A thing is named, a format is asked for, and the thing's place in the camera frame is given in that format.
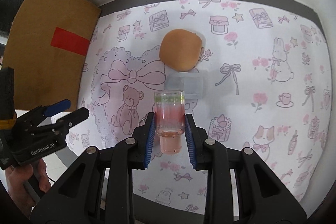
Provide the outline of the person left hand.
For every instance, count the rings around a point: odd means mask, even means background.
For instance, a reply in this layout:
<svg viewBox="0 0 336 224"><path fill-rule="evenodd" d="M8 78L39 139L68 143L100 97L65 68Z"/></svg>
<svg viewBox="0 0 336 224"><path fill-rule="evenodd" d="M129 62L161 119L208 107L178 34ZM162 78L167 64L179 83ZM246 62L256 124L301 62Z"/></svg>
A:
<svg viewBox="0 0 336 224"><path fill-rule="evenodd" d="M49 178L46 173L46 163L39 159L38 174L40 176L39 189L42 192L48 192L51 188ZM19 166L16 168L9 167L5 170L8 194L27 217L30 216L32 208L36 205L31 195L26 191L24 183L34 174L32 165Z"/></svg>

